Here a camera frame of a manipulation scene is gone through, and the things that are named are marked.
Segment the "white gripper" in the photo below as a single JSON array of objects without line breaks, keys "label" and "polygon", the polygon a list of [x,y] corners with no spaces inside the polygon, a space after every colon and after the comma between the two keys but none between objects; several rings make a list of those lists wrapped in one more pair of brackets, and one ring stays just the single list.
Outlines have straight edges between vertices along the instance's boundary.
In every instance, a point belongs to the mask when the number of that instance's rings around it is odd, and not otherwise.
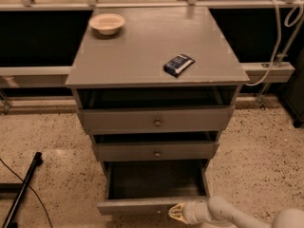
[{"label": "white gripper", "polygon": [[187,224],[198,224],[210,218],[206,201],[189,201],[174,205],[169,209],[169,217]]}]

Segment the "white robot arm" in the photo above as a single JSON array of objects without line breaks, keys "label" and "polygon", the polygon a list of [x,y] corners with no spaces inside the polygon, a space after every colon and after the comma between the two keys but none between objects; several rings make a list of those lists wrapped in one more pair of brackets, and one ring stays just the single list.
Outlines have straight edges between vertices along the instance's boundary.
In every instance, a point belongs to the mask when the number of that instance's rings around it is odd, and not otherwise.
[{"label": "white robot arm", "polygon": [[271,223],[266,223],[238,210],[220,196],[178,203],[169,209],[168,215],[172,219],[191,225],[206,222],[222,227],[235,225],[237,228],[304,228],[303,210],[282,210]]}]

